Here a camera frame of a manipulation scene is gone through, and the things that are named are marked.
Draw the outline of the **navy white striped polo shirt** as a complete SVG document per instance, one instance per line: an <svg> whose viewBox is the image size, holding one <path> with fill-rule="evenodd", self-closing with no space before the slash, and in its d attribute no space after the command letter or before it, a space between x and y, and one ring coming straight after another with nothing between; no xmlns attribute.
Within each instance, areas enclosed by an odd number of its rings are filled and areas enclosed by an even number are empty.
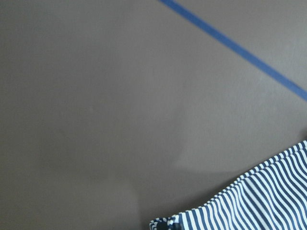
<svg viewBox="0 0 307 230"><path fill-rule="evenodd" d="M302 141L240 175L204 205L152 230L304 230L307 227L307 143Z"/></svg>

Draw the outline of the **blue tape strip crosswise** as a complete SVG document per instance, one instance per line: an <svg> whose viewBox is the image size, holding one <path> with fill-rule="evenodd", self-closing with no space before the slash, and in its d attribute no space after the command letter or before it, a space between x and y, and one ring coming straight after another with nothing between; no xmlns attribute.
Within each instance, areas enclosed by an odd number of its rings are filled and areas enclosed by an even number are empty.
<svg viewBox="0 0 307 230"><path fill-rule="evenodd" d="M255 66L263 73L267 74L269 77L274 79L276 82L283 85L286 89L297 95L303 100L307 99L307 91L302 87L297 85L295 82L287 78L285 75L278 72L276 69L265 63L256 55L249 52L243 46L217 30L211 24L204 21L199 16L195 15L193 12L179 4L174 0L162 0L160 1L162 4L173 10L175 13L183 17L188 22L195 25L197 28L204 31L206 34L214 38L219 43L223 44L225 47L232 50L237 55L241 56L245 61L249 62L251 65Z"/></svg>

